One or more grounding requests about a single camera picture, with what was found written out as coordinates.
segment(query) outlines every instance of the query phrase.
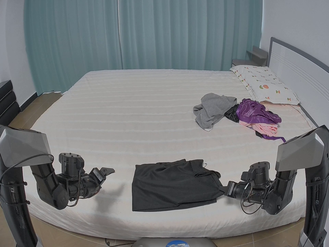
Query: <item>teal curtain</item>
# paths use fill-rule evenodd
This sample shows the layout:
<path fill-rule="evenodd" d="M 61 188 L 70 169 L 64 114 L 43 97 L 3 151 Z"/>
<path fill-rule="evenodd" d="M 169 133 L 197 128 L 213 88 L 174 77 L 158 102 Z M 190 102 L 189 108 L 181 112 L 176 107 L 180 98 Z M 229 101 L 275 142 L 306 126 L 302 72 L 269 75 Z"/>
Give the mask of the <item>teal curtain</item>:
<path fill-rule="evenodd" d="M 117 0 L 25 0 L 26 51 L 38 95 L 92 70 L 122 69 Z"/>
<path fill-rule="evenodd" d="M 122 66 L 229 70 L 259 46 L 263 0 L 119 0 Z"/>

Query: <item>white pillow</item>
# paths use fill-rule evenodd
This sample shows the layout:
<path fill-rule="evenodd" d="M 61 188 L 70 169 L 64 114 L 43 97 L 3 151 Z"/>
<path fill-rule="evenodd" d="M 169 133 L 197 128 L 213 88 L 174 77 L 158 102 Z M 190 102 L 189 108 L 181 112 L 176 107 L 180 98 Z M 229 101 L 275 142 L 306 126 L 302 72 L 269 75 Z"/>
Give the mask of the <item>white pillow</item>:
<path fill-rule="evenodd" d="M 231 68 L 255 101 L 297 105 L 296 94 L 282 83 L 269 67 L 238 65 Z"/>

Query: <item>gray garment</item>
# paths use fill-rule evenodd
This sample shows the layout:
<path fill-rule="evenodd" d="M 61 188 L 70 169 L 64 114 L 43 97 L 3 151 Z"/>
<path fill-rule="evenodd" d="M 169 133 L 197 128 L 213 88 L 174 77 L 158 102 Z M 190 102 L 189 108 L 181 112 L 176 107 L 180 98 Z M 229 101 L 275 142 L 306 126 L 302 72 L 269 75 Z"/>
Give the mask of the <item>gray garment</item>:
<path fill-rule="evenodd" d="M 201 98 L 201 104 L 193 107 L 195 121 L 202 129 L 210 131 L 212 125 L 220 121 L 224 113 L 234 105 L 236 105 L 236 97 L 208 93 Z"/>

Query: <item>mattress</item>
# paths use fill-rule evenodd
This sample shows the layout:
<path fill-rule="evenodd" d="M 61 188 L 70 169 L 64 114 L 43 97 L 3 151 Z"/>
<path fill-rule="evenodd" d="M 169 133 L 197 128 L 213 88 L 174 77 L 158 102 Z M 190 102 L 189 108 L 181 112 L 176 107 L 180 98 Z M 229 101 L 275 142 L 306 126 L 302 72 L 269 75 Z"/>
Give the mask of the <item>mattress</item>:
<path fill-rule="evenodd" d="M 255 132 L 223 118 L 213 130 L 195 122 L 194 105 L 207 93 L 235 96 L 249 93 L 233 72 L 204 70 L 102 70 L 89 72 L 56 101 L 33 130 L 47 134 L 55 158 L 61 152 L 80 154 L 84 169 L 110 167 L 101 191 L 79 200 L 74 208 L 56 210 L 41 201 L 28 168 L 30 213 L 64 229 L 96 237 L 137 240 L 141 237 L 228 237 L 277 227 L 305 215 L 305 172 L 298 171 L 294 197 L 278 215 L 259 210 L 246 215 L 240 201 L 220 197 L 217 203 L 164 212 L 132 212 L 131 183 L 136 164 L 204 159 L 221 173 L 221 182 L 240 181 L 252 163 L 269 161 L 275 177 L 281 140 L 264 140 Z M 314 125 L 298 107 L 267 104 L 279 114 L 278 135 L 287 140 Z M 56 173 L 61 167 L 54 161 Z"/>

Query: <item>pink cloth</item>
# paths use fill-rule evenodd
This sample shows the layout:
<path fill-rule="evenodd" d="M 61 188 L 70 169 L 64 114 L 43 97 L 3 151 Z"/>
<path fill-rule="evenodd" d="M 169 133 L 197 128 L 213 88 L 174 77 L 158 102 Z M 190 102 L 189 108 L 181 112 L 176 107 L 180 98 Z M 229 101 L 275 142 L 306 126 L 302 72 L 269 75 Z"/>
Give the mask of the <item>pink cloth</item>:
<path fill-rule="evenodd" d="M 278 131 L 278 125 L 272 123 L 246 123 L 240 120 L 239 124 L 252 128 L 255 131 L 267 136 L 274 136 Z"/>

